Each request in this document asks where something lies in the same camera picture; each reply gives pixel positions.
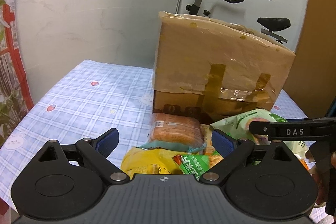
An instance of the white wall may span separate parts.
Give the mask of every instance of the white wall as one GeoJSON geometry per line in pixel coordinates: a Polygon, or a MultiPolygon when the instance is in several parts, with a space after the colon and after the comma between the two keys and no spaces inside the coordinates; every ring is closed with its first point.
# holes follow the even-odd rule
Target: white wall
{"type": "Polygon", "coordinates": [[[85,59],[152,67],[158,11],[177,0],[16,0],[20,53],[34,103],[85,59]]]}
{"type": "MultiPolygon", "coordinates": [[[[260,30],[259,17],[287,17],[278,34],[295,50],[307,0],[204,0],[211,17],[260,30]]],[[[194,0],[182,0],[180,13],[194,0]]],[[[177,0],[16,0],[20,53],[34,103],[84,59],[152,67],[158,11],[175,12],[177,0]]]]}
{"type": "MultiPolygon", "coordinates": [[[[194,1],[182,0],[180,14],[188,13],[185,7],[194,1]]],[[[263,28],[257,22],[259,17],[289,18],[291,27],[277,34],[286,38],[288,43],[285,46],[294,51],[305,17],[306,4],[307,0],[245,0],[238,4],[230,4],[223,0],[203,0],[199,15],[203,15],[203,10],[208,10],[212,18],[243,24],[256,30],[263,28]]]]}

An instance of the barcode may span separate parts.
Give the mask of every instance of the barcode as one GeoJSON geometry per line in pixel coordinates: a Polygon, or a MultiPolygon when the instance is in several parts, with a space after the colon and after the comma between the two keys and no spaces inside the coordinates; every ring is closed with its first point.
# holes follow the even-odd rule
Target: barcode
{"type": "Polygon", "coordinates": [[[156,121],[154,127],[163,127],[164,121],[156,121]]]}

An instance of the metal screw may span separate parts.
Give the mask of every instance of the metal screw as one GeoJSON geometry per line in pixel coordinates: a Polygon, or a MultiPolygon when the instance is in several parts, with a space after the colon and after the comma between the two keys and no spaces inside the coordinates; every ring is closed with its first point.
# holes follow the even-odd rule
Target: metal screw
{"type": "Polygon", "coordinates": [[[209,181],[215,181],[215,180],[218,180],[219,179],[219,175],[217,173],[212,173],[212,172],[209,172],[209,173],[205,173],[203,175],[203,178],[205,180],[209,180],[209,181]]]}
{"type": "Polygon", "coordinates": [[[127,175],[125,173],[117,172],[110,175],[110,178],[115,181],[122,181],[127,178],[127,175]]]}

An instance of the blue gripper pad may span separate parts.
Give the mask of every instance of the blue gripper pad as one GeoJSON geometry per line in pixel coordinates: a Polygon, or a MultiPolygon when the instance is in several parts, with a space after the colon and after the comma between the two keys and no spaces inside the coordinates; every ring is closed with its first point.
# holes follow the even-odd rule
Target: blue gripper pad
{"type": "Polygon", "coordinates": [[[119,132],[115,128],[111,128],[104,134],[94,139],[92,142],[93,148],[101,155],[107,158],[119,143],[119,132]]]}
{"type": "Polygon", "coordinates": [[[238,147],[237,140],[219,129],[215,129],[212,132],[211,141],[212,146],[223,158],[226,158],[233,150],[238,147]]]}

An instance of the snack bag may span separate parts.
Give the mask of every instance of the snack bag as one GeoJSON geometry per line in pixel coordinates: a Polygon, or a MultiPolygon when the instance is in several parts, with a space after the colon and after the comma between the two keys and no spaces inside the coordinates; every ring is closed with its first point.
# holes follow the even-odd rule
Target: snack bag
{"type": "Polygon", "coordinates": [[[204,139],[204,143],[206,144],[206,147],[203,150],[203,155],[219,155],[219,153],[212,146],[212,130],[210,130],[210,126],[206,124],[201,124],[200,129],[204,139]]]}
{"type": "Polygon", "coordinates": [[[197,180],[222,159],[221,155],[176,155],[173,157],[183,174],[194,174],[197,180]]]}
{"type": "Polygon", "coordinates": [[[173,151],[196,153],[203,150],[199,122],[190,117],[165,113],[152,114],[152,131],[145,149],[164,148],[173,151]]]}
{"type": "Polygon", "coordinates": [[[123,158],[120,169],[132,179],[134,174],[182,174],[171,159],[175,155],[185,154],[165,149],[145,150],[131,148],[123,158]]]}
{"type": "Polygon", "coordinates": [[[299,154],[295,154],[295,156],[298,158],[298,160],[301,162],[301,164],[304,166],[304,168],[305,168],[307,171],[309,171],[309,167],[308,167],[308,165],[307,165],[305,159],[304,159],[301,155],[299,155],[299,154]]]}
{"type": "MultiPolygon", "coordinates": [[[[253,121],[260,122],[287,122],[286,119],[269,112],[266,109],[255,109],[236,116],[222,119],[210,125],[211,129],[220,129],[234,139],[247,138],[256,144],[270,144],[268,136],[253,135],[249,131],[249,125],[253,121]]],[[[295,154],[305,156],[308,147],[304,141],[284,141],[289,149],[295,154]]]]}

